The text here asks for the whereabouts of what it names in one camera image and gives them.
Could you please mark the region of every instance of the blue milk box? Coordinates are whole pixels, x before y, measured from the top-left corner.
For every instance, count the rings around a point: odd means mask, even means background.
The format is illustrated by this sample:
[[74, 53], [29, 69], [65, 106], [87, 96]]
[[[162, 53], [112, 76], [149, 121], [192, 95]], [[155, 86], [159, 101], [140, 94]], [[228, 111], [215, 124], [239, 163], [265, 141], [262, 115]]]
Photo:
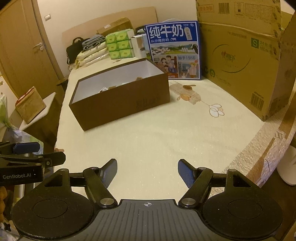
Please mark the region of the blue milk box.
[[152, 61], [169, 79], [200, 80], [200, 40], [197, 21], [146, 25]]

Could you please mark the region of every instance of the metal screw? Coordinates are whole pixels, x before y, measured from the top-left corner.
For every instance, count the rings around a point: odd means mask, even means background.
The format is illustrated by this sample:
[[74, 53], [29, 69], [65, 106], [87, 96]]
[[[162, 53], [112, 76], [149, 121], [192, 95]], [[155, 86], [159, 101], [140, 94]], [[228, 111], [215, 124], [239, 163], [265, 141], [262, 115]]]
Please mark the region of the metal screw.
[[183, 203], [186, 206], [193, 205], [195, 203], [195, 200], [193, 198], [187, 197], [183, 198], [181, 203]]
[[112, 198], [109, 198], [109, 197], [103, 198], [103, 199], [101, 199], [101, 201], [100, 201], [101, 204], [106, 205], [106, 206], [111, 205], [111, 204], [113, 204], [114, 202], [115, 202], [115, 200], [112, 199]]

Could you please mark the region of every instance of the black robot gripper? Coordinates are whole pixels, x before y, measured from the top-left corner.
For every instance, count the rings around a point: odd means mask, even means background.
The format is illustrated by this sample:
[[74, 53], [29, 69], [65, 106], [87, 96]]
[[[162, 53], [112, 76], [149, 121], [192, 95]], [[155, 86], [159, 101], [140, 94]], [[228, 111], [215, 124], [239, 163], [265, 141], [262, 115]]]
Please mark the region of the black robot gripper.
[[[188, 191], [179, 200], [121, 200], [107, 187], [117, 173], [111, 159], [82, 173], [60, 169], [12, 210], [29, 240], [272, 240], [282, 222], [280, 206], [234, 169], [226, 174], [178, 162]], [[71, 191], [84, 187], [88, 197]], [[224, 192], [209, 198], [211, 188]]]

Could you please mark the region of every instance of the bedsheet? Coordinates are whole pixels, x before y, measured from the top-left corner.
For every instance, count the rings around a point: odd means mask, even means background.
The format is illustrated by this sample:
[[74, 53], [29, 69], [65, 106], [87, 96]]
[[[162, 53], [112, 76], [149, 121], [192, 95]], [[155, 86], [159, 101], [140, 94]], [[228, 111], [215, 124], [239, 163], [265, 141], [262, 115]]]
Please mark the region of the bedsheet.
[[[266, 182], [296, 131], [295, 88], [289, 105], [262, 122], [208, 79], [170, 80], [170, 103], [83, 131], [68, 106], [77, 81], [134, 59], [108, 58], [71, 72], [56, 143], [67, 159], [55, 170], [82, 172], [115, 158], [118, 172], [108, 189], [117, 200], [178, 201], [187, 191], [177, 171], [182, 158], [214, 172], [237, 169], [259, 186]], [[85, 195], [83, 188], [72, 190]]]

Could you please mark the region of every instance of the black bag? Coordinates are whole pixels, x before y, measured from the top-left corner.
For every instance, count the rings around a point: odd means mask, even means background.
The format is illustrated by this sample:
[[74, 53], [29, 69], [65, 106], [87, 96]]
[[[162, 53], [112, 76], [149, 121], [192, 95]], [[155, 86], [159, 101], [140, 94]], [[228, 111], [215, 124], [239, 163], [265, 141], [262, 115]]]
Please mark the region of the black bag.
[[67, 64], [73, 64], [77, 58], [77, 55], [83, 50], [82, 42], [84, 42], [86, 39], [83, 39], [81, 37], [73, 39], [72, 45], [70, 45], [68, 48], [66, 48], [68, 60]]

